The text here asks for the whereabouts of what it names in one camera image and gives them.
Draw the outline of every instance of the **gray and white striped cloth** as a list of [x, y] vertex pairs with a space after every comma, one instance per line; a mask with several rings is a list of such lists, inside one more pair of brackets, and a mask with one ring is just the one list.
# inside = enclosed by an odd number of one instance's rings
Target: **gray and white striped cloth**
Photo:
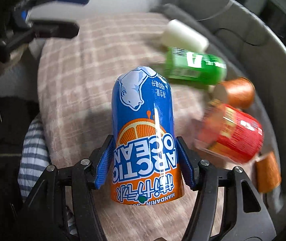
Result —
[[[18, 173], [19, 189], [24, 202], [36, 181], [50, 163], [44, 128], [40, 114], [38, 114], [26, 133]], [[74, 215], [68, 206], [66, 208], [70, 234], [77, 235]]]

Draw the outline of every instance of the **white cylinder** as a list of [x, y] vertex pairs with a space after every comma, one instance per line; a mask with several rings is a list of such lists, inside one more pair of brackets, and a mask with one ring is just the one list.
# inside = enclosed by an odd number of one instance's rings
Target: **white cylinder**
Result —
[[204, 53], [209, 46], [209, 40], [180, 22], [171, 20], [161, 36], [161, 43], [167, 47], [176, 47], [195, 53]]

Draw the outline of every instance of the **polar bear illustration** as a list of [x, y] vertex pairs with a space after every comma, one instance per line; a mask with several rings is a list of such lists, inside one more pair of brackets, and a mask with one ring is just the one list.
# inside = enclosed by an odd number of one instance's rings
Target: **polar bear illustration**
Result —
[[118, 77], [119, 98], [121, 102], [130, 107], [133, 111], [138, 111], [144, 104], [142, 98], [142, 85], [148, 77], [154, 78], [157, 73], [150, 67], [137, 67], [127, 74]]

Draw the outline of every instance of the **beige plaid cloth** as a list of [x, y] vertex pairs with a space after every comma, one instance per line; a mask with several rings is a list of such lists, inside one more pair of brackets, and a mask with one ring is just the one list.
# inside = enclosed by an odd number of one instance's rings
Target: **beige plaid cloth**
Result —
[[[100, 16], [80, 22], [79, 35], [72, 40], [46, 42], [38, 72], [38, 94], [53, 164], [59, 168], [74, 165], [89, 157], [112, 134], [114, 83], [137, 66], [164, 62], [158, 38], [167, 23], [156, 13]], [[203, 115], [207, 95], [184, 85], [173, 84], [171, 88], [175, 134], [180, 136], [191, 117], [200, 119]], [[212, 234], [219, 232], [223, 195], [220, 189]], [[185, 186], [180, 199], [155, 206], [126, 206], [111, 201], [108, 178], [94, 198], [108, 240], [164, 237], [170, 241], [182, 239], [196, 192]]]

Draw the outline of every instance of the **orange slice illustration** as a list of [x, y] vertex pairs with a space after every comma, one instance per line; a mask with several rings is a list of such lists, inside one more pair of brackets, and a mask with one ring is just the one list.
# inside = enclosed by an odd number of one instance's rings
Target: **orange slice illustration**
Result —
[[125, 144], [131, 140], [158, 135], [163, 137], [166, 131], [163, 127], [155, 126], [155, 121], [148, 118], [138, 118], [126, 123], [120, 130], [117, 137], [116, 147]]

